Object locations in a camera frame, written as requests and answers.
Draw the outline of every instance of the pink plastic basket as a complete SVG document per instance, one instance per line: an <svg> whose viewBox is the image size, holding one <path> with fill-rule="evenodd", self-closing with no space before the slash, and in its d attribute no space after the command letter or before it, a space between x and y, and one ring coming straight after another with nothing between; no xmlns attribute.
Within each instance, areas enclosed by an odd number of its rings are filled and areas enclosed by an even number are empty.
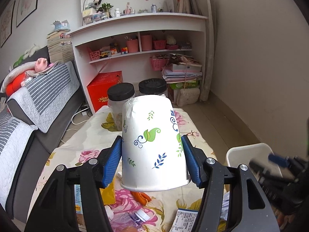
<svg viewBox="0 0 309 232"><path fill-rule="evenodd" d="M155 50L164 50L166 47L166 40L153 41Z"/></svg>
<svg viewBox="0 0 309 232"><path fill-rule="evenodd" d="M168 63L168 59L150 57L150 63L153 70L162 70L163 67Z"/></svg>
<svg viewBox="0 0 309 232"><path fill-rule="evenodd" d="M90 55L91 61L100 59L100 51L90 52L89 55Z"/></svg>

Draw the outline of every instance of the upside-down cup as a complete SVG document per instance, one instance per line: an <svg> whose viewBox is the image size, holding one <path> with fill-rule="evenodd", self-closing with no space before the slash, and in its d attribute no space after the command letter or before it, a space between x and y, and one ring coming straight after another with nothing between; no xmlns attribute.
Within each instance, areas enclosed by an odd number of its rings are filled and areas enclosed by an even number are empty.
<svg viewBox="0 0 309 232"><path fill-rule="evenodd" d="M159 95L130 99L123 106L121 186L154 192L190 182L171 101Z"/></svg>

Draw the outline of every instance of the red cushion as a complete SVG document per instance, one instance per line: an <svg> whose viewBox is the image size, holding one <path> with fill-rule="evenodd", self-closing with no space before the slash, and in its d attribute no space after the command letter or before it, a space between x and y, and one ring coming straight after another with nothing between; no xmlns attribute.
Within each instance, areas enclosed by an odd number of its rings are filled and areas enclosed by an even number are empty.
<svg viewBox="0 0 309 232"><path fill-rule="evenodd" d="M13 90L13 83L9 83L6 89L7 96L10 97L14 92L15 91Z"/></svg>
<svg viewBox="0 0 309 232"><path fill-rule="evenodd" d="M14 90L14 92L15 91L18 91L18 89L20 89L21 88L21 85L20 85L20 83L24 80L24 78L25 78L25 73L22 73L22 74L20 74L20 75L18 75L15 79L14 79L14 81L13 81L13 90Z"/></svg>

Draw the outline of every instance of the white bottle cap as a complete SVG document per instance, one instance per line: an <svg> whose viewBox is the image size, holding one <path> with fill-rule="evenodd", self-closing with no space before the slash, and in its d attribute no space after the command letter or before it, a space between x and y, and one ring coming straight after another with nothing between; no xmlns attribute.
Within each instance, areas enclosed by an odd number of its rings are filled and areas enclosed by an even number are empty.
<svg viewBox="0 0 309 232"><path fill-rule="evenodd" d="M149 215L146 214L142 209L135 212L136 216L140 218L143 222L148 221L150 219Z"/></svg>

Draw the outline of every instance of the floral tablecloth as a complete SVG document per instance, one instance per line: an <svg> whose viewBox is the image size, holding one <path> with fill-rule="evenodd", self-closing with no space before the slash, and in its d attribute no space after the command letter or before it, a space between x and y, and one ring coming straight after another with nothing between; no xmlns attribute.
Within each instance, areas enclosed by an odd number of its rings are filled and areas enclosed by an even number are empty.
<svg viewBox="0 0 309 232"><path fill-rule="evenodd" d="M174 112L181 135L188 135L193 146L201 148L207 157L216 159L213 150L202 138L189 115L179 108L175 108ZM82 165L87 160L97 157L102 149L109 148L117 135L121 135L121 132L117 131L109 108L104 106L65 144L56 148L50 155L33 193L28 216L40 191L57 165L64 164L68 168ZM113 221L117 221L124 212L143 208L150 216L150 220L143 225L146 232L169 232L178 208L199 209L203 189L198 189L190 182L184 187L147 194L152 197L152 201L143 207L135 201L129 190L120 186L120 180L116 177L116 203L110 205L114 212Z"/></svg>

